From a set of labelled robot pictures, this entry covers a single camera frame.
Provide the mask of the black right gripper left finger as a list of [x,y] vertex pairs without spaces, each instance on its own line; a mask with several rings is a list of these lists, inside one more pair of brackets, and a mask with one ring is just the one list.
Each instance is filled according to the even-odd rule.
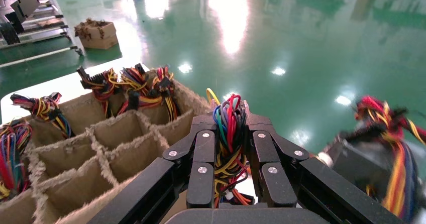
[[196,116],[190,132],[156,158],[89,223],[175,223],[186,192],[186,211],[214,206],[216,125]]

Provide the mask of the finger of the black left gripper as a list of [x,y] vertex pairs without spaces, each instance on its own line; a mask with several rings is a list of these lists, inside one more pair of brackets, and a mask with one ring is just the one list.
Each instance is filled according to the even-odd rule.
[[13,45],[20,43],[16,26],[19,24],[19,20],[15,13],[8,15],[1,15],[1,37],[5,40],[7,45]]

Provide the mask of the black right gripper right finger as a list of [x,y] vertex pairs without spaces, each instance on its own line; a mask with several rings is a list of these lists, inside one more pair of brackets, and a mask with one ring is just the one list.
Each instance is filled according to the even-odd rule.
[[401,223],[323,161],[280,136],[267,117],[249,115],[247,139],[262,206],[310,215],[314,223]]

